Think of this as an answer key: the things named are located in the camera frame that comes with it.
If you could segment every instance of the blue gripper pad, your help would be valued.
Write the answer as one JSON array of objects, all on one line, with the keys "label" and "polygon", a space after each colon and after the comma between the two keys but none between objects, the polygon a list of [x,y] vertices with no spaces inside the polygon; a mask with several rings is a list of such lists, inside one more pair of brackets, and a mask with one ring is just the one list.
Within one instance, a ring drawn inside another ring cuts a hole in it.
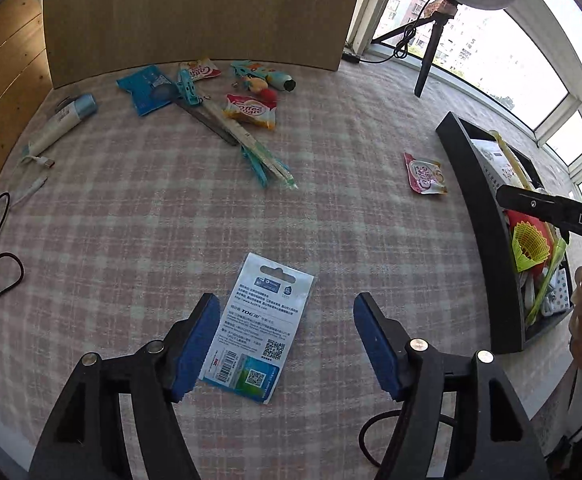
[{"label": "blue gripper pad", "polygon": [[171,387],[171,402],[180,402],[196,385],[197,376],[219,324],[220,303],[213,296],[191,329],[178,359],[175,381]]},{"label": "blue gripper pad", "polygon": [[402,390],[398,380],[398,359],[361,295],[353,302],[353,321],[380,387],[389,392],[393,400],[398,399]]}]

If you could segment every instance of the candy wrapper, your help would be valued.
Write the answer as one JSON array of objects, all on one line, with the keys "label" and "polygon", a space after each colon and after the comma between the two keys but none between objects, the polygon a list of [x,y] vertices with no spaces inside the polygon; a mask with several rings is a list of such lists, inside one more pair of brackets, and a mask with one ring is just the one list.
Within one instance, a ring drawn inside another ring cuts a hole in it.
[{"label": "candy wrapper", "polygon": [[404,162],[409,174],[411,189],[420,194],[446,194],[444,175],[437,160],[415,160],[410,153],[404,153]]},{"label": "candy wrapper", "polygon": [[208,57],[205,59],[198,59],[197,61],[180,63],[180,70],[184,68],[189,70],[193,81],[204,79],[206,77],[217,77],[222,74],[220,69],[216,67]]},{"label": "candy wrapper", "polygon": [[236,121],[247,121],[270,130],[276,127],[276,104],[256,101],[249,96],[227,94],[225,115]]}]

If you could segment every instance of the barcode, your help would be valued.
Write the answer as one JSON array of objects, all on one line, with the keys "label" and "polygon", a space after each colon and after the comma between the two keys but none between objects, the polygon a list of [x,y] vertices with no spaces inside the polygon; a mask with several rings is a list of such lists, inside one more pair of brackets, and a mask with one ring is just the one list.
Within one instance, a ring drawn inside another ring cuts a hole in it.
[{"label": "barcode", "polygon": [[269,339],[267,345],[264,347],[262,357],[270,357],[271,359],[279,360],[282,357],[282,352],[285,350],[284,343],[278,343]]},{"label": "barcode", "polygon": [[266,374],[262,372],[258,372],[258,370],[249,370],[249,375],[244,380],[245,383],[250,384],[251,386],[255,386],[256,388],[261,388],[264,379],[267,378]]},{"label": "barcode", "polygon": [[235,364],[235,358],[238,357],[234,352],[227,351],[225,358],[222,361],[222,368],[220,372],[215,375],[215,378],[221,382],[226,383],[229,379],[229,373],[231,372],[231,367]]}]

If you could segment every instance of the qr code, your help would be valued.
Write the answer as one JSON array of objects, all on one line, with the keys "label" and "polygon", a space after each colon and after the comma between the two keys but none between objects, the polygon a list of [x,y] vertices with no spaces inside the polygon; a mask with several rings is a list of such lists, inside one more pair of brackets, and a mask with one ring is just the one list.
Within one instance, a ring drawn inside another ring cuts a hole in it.
[{"label": "qr code", "polygon": [[250,384],[251,386],[255,386],[256,388],[261,388],[264,379],[267,378],[266,374],[262,372],[258,372],[257,370],[249,370],[249,375],[244,380],[245,383]]},{"label": "qr code", "polygon": [[279,360],[282,357],[282,352],[285,350],[284,343],[278,343],[269,339],[267,345],[264,347],[264,352],[262,352],[262,357],[269,357],[271,359]]}]

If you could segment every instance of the wooden wall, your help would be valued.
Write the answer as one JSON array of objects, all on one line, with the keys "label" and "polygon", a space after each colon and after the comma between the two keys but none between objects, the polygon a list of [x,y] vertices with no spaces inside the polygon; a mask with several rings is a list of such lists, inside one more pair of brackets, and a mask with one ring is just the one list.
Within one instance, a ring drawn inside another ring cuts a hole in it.
[{"label": "wooden wall", "polygon": [[37,0],[0,3],[0,171],[51,89]]},{"label": "wooden wall", "polygon": [[54,87],[186,59],[337,70],[356,0],[44,0]]}]

